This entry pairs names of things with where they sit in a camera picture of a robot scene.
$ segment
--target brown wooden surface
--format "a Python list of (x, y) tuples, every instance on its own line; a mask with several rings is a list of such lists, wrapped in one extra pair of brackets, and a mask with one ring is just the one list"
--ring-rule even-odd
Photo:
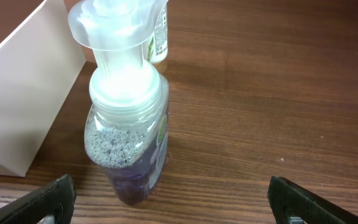
[(88, 62), (0, 207), (71, 174), (72, 223), (274, 223), (279, 175), (358, 215), (358, 0), (170, 0), (168, 26), (172, 159), (153, 195), (122, 204), (85, 154)]

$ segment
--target pump dispenser bottle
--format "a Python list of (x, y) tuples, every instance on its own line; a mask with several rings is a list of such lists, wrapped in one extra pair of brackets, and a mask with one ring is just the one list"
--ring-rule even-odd
[(85, 150), (129, 205), (147, 198), (167, 155), (168, 82), (142, 54), (166, 3), (83, 0), (68, 16), (73, 37), (98, 64), (89, 83)]

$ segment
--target green leaf on label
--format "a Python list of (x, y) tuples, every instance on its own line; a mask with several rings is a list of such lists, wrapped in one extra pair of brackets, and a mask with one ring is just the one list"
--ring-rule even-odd
[(154, 45), (154, 37), (152, 37), (152, 41), (149, 44), (149, 51), (147, 52), (147, 61), (149, 62), (153, 56), (153, 45)]

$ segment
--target black object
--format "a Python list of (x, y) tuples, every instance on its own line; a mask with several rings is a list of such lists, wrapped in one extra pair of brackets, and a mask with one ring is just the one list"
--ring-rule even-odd
[(267, 198), (277, 224), (358, 224), (358, 216), (283, 177), (271, 178)]
[(0, 208), (0, 224), (69, 224), (76, 192), (73, 179), (63, 177)]

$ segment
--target bottle with white label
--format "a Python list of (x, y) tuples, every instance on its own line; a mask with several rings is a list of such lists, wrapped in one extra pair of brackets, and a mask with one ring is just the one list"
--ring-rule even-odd
[(142, 55), (166, 3), (84, 0), (68, 16), (73, 37), (98, 64), (89, 83), (85, 151), (129, 205), (147, 198), (167, 155), (168, 82)]
[(158, 15), (153, 34), (142, 44), (143, 58), (152, 63), (158, 72), (167, 69), (168, 55), (168, 18), (167, 5)]

